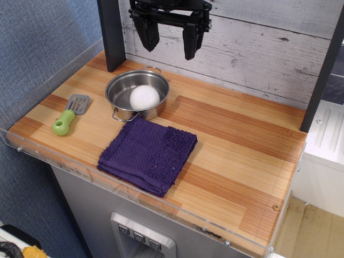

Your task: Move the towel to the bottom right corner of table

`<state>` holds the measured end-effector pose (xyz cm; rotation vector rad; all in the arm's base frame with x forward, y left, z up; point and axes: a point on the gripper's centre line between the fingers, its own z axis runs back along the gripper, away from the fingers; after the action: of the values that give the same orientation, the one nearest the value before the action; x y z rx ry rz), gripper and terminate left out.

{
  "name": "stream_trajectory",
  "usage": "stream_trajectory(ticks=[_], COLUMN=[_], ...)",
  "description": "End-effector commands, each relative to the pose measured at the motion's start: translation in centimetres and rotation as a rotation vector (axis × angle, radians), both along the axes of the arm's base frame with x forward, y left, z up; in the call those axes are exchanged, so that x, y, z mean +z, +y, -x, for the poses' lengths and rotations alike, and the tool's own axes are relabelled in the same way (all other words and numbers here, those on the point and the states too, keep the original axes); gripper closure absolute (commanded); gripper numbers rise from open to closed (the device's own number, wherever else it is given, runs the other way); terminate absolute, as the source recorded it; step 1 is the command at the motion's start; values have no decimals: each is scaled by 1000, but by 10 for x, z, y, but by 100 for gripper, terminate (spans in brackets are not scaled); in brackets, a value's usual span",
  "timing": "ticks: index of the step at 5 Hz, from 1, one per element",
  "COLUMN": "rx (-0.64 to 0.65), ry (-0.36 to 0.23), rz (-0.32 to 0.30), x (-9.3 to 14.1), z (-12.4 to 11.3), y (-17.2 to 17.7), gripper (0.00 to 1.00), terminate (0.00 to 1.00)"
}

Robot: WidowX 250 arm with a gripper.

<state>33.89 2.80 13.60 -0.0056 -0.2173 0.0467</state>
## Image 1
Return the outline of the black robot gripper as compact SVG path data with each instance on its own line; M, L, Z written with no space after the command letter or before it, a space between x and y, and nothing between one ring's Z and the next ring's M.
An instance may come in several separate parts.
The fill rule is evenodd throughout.
M158 24L183 27L185 59L191 60L202 46L204 32L211 28L211 9L206 1L130 1L129 14L149 52L160 41Z

